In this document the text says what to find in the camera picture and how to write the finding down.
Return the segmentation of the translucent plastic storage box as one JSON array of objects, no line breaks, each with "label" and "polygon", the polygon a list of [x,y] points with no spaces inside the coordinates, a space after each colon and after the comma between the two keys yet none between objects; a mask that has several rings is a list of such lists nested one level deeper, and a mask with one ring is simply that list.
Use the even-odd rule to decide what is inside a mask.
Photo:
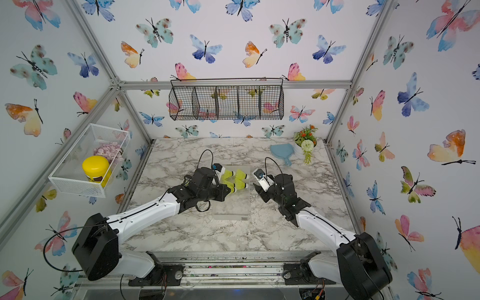
[{"label": "translucent plastic storage box", "polygon": [[[244,171],[249,175],[249,179],[244,181],[249,185],[247,189],[230,193],[224,202],[213,202],[212,216],[215,220],[223,221],[247,221],[250,218],[250,188],[251,188],[251,168],[248,165],[223,165],[226,169],[234,171],[237,169]],[[235,183],[235,177],[229,180]]]}]

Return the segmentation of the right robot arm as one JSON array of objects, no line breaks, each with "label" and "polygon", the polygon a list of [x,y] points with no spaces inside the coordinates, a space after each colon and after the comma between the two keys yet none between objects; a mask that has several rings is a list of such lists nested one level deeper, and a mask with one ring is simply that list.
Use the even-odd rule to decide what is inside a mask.
[{"label": "right robot arm", "polygon": [[393,280],[375,239],[366,232],[356,234],[327,219],[301,199],[290,174],[272,176],[262,169],[253,172],[256,192],[264,202],[274,201],[286,221],[324,243],[336,255],[326,261],[315,254],[307,259],[307,271],[314,277],[341,283],[354,300],[371,300]]}]

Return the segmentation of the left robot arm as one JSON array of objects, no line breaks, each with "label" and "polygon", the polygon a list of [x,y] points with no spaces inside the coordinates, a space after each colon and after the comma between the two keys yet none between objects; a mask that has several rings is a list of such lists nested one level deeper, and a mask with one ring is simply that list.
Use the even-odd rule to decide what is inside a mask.
[{"label": "left robot arm", "polygon": [[152,252],[122,250],[121,245],[147,227],[179,215],[200,202],[223,202],[233,189],[221,183],[226,168],[220,164],[200,167],[162,196],[129,211],[89,217],[72,253],[89,281],[109,275],[133,276],[144,285],[158,285],[167,278],[165,267]]}]

